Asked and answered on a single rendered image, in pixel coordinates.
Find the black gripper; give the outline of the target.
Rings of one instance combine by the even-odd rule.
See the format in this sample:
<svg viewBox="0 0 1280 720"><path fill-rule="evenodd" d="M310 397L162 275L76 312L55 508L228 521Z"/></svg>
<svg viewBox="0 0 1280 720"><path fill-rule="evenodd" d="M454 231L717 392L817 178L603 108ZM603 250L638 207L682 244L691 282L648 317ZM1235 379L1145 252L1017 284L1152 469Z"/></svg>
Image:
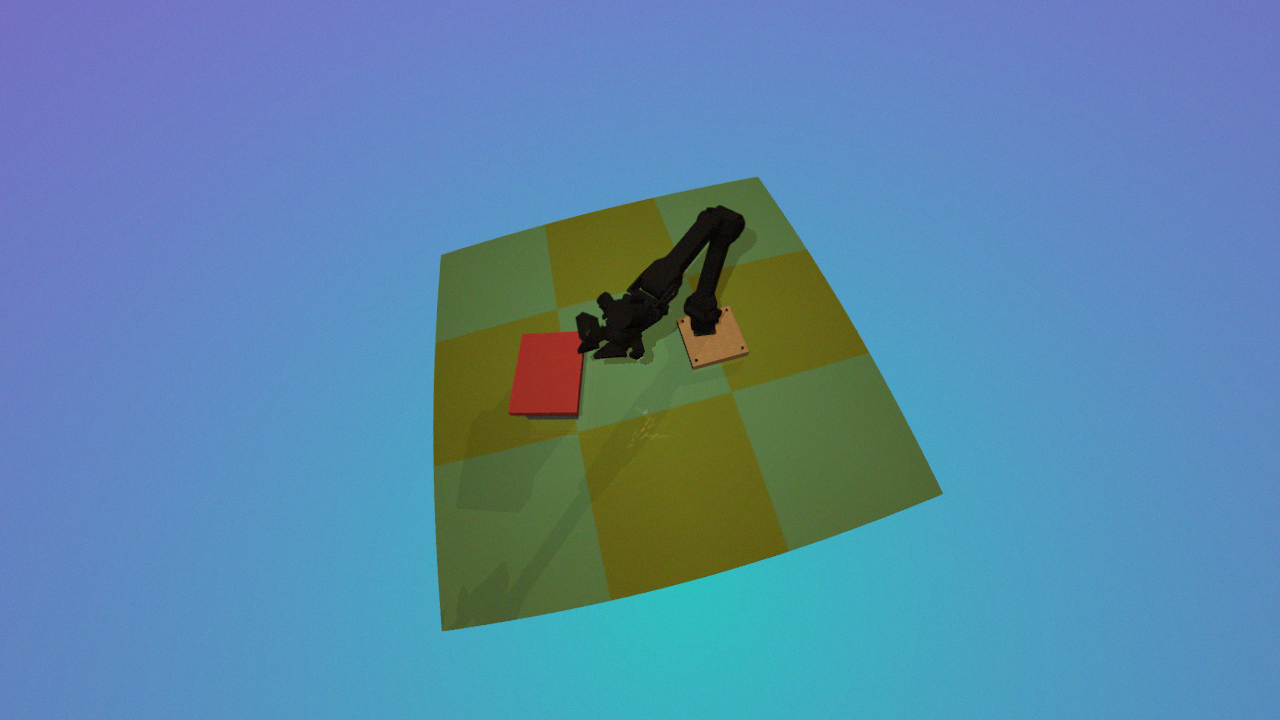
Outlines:
<svg viewBox="0 0 1280 720"><path fill-rule="evenodd" d="M577 354L585 354L599 348L596 354L593 355L594 359L602 357L627 357L628 348L632 352L628 354L630 357L639 359L643 357L645 352L643 346L643 333L635 328L628 329L616 329L611 325L608 319L605 319L605 325L599 325L598 318L588 313L580 313L576 316L576 325L579 331L579 338L582 341L579 345ZM603 340L609 341L602 348L599 342Z"/></svg>

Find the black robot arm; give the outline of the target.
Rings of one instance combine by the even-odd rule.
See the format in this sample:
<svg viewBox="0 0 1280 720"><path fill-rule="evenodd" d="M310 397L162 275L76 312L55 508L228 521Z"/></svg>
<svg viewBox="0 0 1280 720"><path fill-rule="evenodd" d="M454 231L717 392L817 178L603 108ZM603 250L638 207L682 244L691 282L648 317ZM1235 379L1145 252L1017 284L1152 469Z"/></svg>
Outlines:
<svg viewBox="0 0 1280 720"><path fill-rule="evenodd" d="M739 240L744 228L742 215L727 208L707 208L700 211L698 220L669 255L652 263L628 287L628 293L614 300L611 293L604 292L596 299L603 311L602 319L607 318L616 329L635 328L641 332L659 322L668 314L669 301L684 284L684 272L710 241L698 288L684 304L684 313L691 316L694 336L716 334L716 323L722 314L717 307L716 288L728 247Z"/></svg>

